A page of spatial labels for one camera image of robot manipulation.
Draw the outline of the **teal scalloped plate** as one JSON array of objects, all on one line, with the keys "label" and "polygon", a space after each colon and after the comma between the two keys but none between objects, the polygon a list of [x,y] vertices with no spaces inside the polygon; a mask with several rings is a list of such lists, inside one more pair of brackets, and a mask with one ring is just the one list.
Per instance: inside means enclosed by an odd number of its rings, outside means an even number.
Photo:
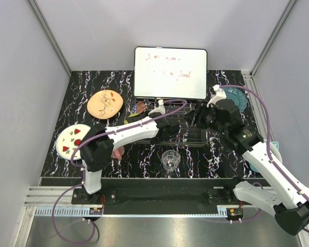
[{"label": "teal scalloped plate", "polygon": [[223,91],[226,94],[226,98],[234,102],[234,104],[239,108],[239,112],[242,113],[247,107],[247,98],[245,94],[233,87],[224,87]]}]

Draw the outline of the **red patterned bowl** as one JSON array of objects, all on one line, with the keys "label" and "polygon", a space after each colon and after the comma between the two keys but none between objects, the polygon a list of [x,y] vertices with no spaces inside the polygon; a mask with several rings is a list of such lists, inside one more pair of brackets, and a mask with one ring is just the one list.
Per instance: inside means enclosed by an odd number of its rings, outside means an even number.
[{"label": "red patterned bowl", "polygon": [[136,102],[132,107],[133,114],[141,114],[147,110],[147,103],[144,102]]}]

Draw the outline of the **yellow-green bowl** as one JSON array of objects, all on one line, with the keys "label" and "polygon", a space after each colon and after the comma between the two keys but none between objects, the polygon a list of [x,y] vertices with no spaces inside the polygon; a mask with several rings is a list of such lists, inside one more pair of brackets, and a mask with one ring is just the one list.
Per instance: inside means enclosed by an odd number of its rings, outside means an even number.
[{"label": "yellow-green bowl", "polygon": [[141,115],[139,113],[133,113],[126,117],[124,120],[124,124],[130,124],[136,121],[139,121],[141,119]]}]

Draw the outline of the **orange floral plate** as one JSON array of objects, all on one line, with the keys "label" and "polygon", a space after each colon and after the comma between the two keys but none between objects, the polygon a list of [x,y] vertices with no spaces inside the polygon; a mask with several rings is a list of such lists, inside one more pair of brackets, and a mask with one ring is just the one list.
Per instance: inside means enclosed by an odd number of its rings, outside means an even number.
[{"label": "orange floral plate", "polygon": [[97,119],[109,119],[122,108],[122,96],[113,90],[101,90],[95,93],[87,103],[88,113]]}]

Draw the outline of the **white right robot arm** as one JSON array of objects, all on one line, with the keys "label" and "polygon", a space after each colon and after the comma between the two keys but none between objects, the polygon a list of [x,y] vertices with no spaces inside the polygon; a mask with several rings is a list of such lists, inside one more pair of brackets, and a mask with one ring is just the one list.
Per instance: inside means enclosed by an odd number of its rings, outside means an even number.
[{"label": "white right robot arm", "polygon": [[260,208],[293,236],[309,224],[309,188],[287,170],[255,128],[243,124],[239,107],[232,100],[221,99],[215,104],[199,101],[184,118],[190,126],[221,134],[226,145],[253,165],[273,188],[265,191],[235,179],[223,192],[226,202],[240,200]]}]

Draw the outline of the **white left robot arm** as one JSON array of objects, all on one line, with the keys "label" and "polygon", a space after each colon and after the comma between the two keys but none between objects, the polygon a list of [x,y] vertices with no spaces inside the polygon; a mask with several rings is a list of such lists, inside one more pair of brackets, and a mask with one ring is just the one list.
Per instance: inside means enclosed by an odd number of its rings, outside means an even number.
[{"label": "white left robot arm", "polygon": [[178,134],[179,121],[161,113],[152,113],[121,126],[93,126],[79,145],[83,167],[83,198],[94,204],[101,197],[101,174],[114,150],[143,139],[160,143]]}]

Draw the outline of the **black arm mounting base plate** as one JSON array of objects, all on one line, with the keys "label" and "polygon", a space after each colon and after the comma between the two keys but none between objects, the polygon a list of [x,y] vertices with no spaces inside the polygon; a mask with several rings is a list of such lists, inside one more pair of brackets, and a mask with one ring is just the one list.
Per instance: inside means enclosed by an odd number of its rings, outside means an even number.
[{"label": "black arm mounting base plate", "polygon": [[72,204],[104,203],[105,215],[209,215],[218,205],[238,207],[233,195],[236,179],[114,179],[103,178],[101,189],[90,194],[73,190]]}]

